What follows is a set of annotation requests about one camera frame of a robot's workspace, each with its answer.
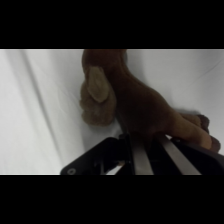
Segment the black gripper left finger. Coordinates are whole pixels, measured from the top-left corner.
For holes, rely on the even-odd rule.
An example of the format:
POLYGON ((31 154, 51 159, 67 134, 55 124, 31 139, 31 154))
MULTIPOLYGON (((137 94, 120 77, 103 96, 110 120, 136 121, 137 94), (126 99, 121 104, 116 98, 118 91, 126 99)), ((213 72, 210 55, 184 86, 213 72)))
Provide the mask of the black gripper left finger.
POLYGON ((130 167, 133 175, 153 175, 145 144, 142 137, 136 133, 126 134, 130 156, 130 167))

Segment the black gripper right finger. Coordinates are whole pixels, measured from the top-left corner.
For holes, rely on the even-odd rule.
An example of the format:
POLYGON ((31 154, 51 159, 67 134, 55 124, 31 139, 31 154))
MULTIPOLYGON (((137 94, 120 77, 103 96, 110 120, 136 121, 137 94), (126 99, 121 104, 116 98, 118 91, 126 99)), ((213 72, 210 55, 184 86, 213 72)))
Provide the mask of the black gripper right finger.
POLYGON ((164 150, 182 175, 200 175, 200 172, 196 167, 165 135, 157 135, 156 139, 163 146, 164 150))

